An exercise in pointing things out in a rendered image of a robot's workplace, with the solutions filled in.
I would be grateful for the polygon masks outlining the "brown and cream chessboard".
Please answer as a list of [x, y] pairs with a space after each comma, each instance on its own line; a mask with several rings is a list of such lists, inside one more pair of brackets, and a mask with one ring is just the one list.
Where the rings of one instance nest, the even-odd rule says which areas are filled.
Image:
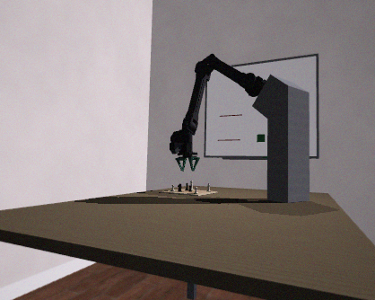
[[182, 189], [182, 191], [171, 191], [171, 190], [166, 190], [166, 191], [160, 191], [160, 193], [170, 193], [170, 194], [180, 194], [180, 195], [191, 195], [191, 196], [202, 196], [202, 195], [207, 195], [207, 194], [213, 194], [217, 193], [217, 191], [206, 191], [206, 190], [198, 190], [198, 194], [194, 194], [196, 190], [188, 191]]

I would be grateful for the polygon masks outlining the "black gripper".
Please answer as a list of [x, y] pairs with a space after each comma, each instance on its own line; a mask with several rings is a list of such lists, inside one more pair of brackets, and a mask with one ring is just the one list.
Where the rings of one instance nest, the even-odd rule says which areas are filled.
[[[182, 155], [182, 157], [179, 157], [179, 158], [176, 158], [176, 161], [177, 163], [179, 164], [179, 168], [181, 171], [184, 171], [184, 168], [185, 168], [185, 164], [186, 164], [186, 160], [188, 158], [189, 160], [189, 163], [190, 163], [190, 167], [191, 167], [191, 170], [194, 171], [195, 168], [196, 168], [196, 165], [200, 159], [200, 157], [197, 157], [197, 156], [192, 156], [197, 153], [193, 153], [193, 143], [191, 143], [191, 152], [187, 152], [187, 153], [178, 153], [178, 155]], [[192, 160], [196, 160], [195, 161], [195, 165], [194, 165], [194, 168], [193, 168], [193, 162]], [[181, 167], [181, 164], [180, 164], [180, 161], [183, 161], [183, 166]]]

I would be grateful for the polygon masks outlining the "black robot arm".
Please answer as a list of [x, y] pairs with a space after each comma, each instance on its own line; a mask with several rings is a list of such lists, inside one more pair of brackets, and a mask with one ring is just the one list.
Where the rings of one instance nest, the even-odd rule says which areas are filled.
[[205, 83], [210, 80], [214, 69], [243, 87], [251, 97], [258, 96], [266, 83], [266, 80], [263, 80], [260, 76], [256, 77], [253, 73], [241, 73], [239, 70], [222, 62], [213, 53], [204, 60], [197, 62], [195, 68], [196, 81], [186, 117], [183, 119], [182, 129], [173, 132], [170, 137], [172, 154], [191, 152], [192, 136], [196, 133], [198, 125], [198, 114]]

